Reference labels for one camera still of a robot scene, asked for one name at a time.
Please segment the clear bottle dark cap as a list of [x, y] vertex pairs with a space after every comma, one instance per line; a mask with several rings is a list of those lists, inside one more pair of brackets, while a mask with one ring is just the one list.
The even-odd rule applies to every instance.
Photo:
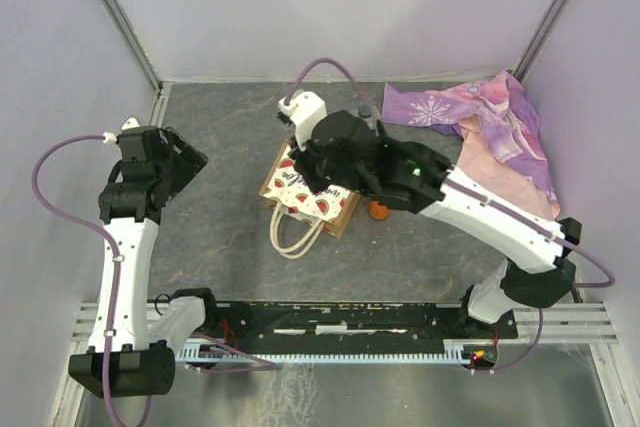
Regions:
[[368, 106], [361, 106], [356, 110], [357, 117], [362, 120], [366, 126], [378, 136], [378, 114], [376, 110], [371, 111]]

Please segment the brown canvas tote bag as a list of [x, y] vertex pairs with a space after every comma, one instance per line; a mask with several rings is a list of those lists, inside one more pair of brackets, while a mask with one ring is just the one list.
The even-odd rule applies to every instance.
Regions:
[[[313, 194], [302, 176], [294, 169], [291, 148], [284, 141], [267, 174], [259, 195], [272, 209], [269, 240], [284, 258], [294, 260], [304, 256], [321, 233], [340, 238], [360, 201], [360, 195], [346, 188], [330, 185]], [[279, 232], [284, 218], [289, 217], [307, 226], [302, 237], [289, 247], [280, 243]]]

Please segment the purple pink patterned cloth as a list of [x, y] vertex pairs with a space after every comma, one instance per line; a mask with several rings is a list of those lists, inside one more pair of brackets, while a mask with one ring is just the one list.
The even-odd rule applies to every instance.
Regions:
[[401, 92], [388, 84], [382, 120], [461, 137], [455, 164], [468, 177], [535, 216], [558, 217], [559, 201], [539, 143], [541, 119], [510, 73], [424, 92]]

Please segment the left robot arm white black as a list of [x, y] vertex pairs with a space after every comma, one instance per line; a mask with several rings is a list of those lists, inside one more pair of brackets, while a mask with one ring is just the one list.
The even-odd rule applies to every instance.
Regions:
[[175, 356], [192, 333], [215, 334], [221, 315], [210, 288], [175, 291], [160, 319], [147, 319], [152, 251], [166, 204], [206, 166], [207, 156], [173, 128], [127, 128], [117, 137], [121, 159], [98, 198], [110, 234], [97, 318], [84, 354], [68, 372], [96, 397], [165, 395]]

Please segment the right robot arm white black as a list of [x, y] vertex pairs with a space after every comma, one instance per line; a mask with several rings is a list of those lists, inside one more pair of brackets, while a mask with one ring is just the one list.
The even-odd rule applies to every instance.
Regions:
[[294, 115], [290, 140], [296, 171], [319, 193], [340, 186], [391, 210], [452, 225], [499, 251], [504, 260], [471, 287], [457, 314], [459, 329], [478, 338], [515, 307], [546, 309], [568, 294], [576, 267], [566, 239], [579, 222], [538, 218], [481, 188], [447, 157], [371, 128], [344, 110]]

